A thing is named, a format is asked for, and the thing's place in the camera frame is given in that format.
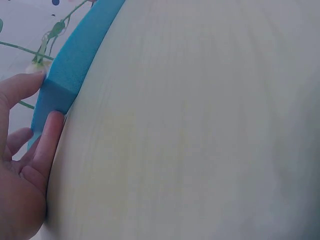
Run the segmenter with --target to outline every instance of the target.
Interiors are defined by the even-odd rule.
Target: leaf
[[[51,32],[48,35],[48,40],[55,38],[58,36],[62,30],[66,27],[66,24],[64,21],[58,21],[52,28]]]
[[[3,27],[4,27],[4,21],[2,21],[2,19],[0,18],[0,33]]]

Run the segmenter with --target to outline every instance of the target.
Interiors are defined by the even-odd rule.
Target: finger
[[[28,127],[21,128],[14,133],[11,133],[7,140],[6,145],[11,152],[11,155],[15,155],[20,148],[30,139],[34,133]]]
[[[5,150],[10,109],[20,100],[35,94],[44,76],[44,73],[18,74],[0,81],[0,154]]]
[[[31,166],[48,181],[51,165],[64,126],[64,115],[58,111],[49,114]]]

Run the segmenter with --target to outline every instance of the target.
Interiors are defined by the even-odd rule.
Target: blue foam edge
[[[89,67],[125,0],[98,0],[70,35],[52,62],[40,88],[28,149],[42,134],[48,114],[67,114],[87,75]]]

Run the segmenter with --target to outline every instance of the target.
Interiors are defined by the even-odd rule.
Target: fingernail
[[[45,74],[45,71],[44,71],[44,70],[36,71],[36,72],[34,72],[33,74],[34,74],[34,75]]]

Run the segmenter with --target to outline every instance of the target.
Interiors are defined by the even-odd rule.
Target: flower
[[[26,74],[33,74],[36,73],[38,71],[45,71],[48,72],[50,66],[51,66],[52,61],[47,61],[44,60],[41,63],[37,63],[37,62],[32,62],[29,66],[26,67],[25,69],[25,73]]]

